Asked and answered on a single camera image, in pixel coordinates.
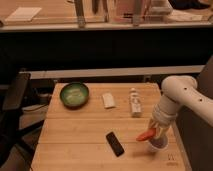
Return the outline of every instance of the bowl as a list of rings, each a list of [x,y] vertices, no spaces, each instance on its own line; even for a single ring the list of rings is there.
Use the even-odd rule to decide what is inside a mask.
[[[68,108],[79,108],[89,99],[89,89],[81,82],[65,85],[60,92],[62,103]]]

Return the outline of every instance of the black chair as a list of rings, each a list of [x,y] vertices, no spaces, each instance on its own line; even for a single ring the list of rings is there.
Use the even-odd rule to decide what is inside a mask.
[[[0,167],[10,155],[15,144],[18,144],[32,156],[34,150],[23,141],[27,133],[43,125],[43,120],[29,127],[19,130],[22,107],[38,104],[39,98],[30,87],[30,74],[17,74],[18,70],[11,67],[0,50]]]
[[[198,91],[213,99],[213,56],[197,77]],[[212,171],[213,127],[184,107],[177,126],[193,171]]]

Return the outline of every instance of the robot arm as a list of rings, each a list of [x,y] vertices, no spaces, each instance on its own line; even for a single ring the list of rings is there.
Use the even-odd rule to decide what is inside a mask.
[[[196,88],[197,82],[190,76],[170,76],[162,82],[163,95],[149,123],[149,128],[156,128],[154,138],[160,138],[168,130],[182,106],[187,106],[213,126],[213,100]]]

